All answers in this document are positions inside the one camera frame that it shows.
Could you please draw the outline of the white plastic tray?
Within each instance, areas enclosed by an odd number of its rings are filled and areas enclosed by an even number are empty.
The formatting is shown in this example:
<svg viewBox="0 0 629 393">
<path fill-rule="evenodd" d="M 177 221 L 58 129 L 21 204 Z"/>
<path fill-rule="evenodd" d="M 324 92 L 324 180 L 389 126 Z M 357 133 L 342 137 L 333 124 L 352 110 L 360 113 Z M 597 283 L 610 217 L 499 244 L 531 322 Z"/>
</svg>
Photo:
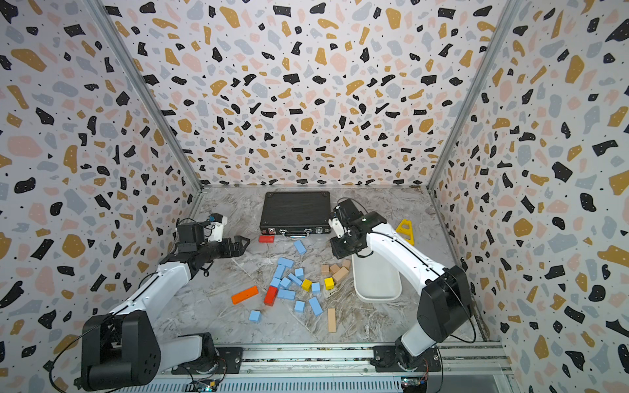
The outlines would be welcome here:
<svg viewBox="0 0 629 393">
<path fill-rule="evenodd" d="M 352 257 L 355 293 L 366 303 L 388 303 L 402 293 L 399 271 L 381 255 Z"/>
</svg>

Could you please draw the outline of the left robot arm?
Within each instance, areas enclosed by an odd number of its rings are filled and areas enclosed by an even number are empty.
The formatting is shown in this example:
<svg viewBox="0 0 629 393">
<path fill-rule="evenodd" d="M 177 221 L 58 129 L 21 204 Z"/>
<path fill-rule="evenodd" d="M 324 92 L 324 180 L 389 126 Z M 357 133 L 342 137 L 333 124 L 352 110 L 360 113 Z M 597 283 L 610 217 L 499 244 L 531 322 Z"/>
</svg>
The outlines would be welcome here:
<svg viewBox="0 0 629 393">
<path fill-rule="evenodd" d="M 107 314 L 92 316 L 83 332 L 62 347 L 81 346 L 80 388 L 113 392 L 131 386 L 145 386 L 158 373 L 199 360 L 215 363 L 218 350 L 211 334 L 179 337 L 170 342 L 157 340 L 152 324 L 176 293 L 199 273 L 208 274 L 219 259 L 244 255 L 251 241 L 247 237 L 224 237 L 227 219 L 212 214 L 198 222 L 178 224 L 178 241 L 147 275 L 139 289 Z"/>
</svg>

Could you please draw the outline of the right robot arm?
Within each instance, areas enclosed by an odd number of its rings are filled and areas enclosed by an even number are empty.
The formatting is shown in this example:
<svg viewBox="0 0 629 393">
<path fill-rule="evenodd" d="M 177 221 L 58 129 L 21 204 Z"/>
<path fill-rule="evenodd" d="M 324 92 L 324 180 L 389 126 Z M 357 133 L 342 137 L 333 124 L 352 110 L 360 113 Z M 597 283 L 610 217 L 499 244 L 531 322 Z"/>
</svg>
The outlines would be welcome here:
<svg viewBox="0 0 629 393">
<path fill-rule="evenodd" d="M 330 243 L 336 258 L 357 255 L 367 248 L 383 257 L 419 294 L 417 322 L 396 340 L 395 365 L 408 371 L 423 367 L 424 352 L 472 319 L 465 271 L 458 266 L 447 268 L 424 255 L 380 214 L 370 212 L 350 219 L 337 211 L 331 215 L 329 225 L 335 233 Z"/>
</svg>

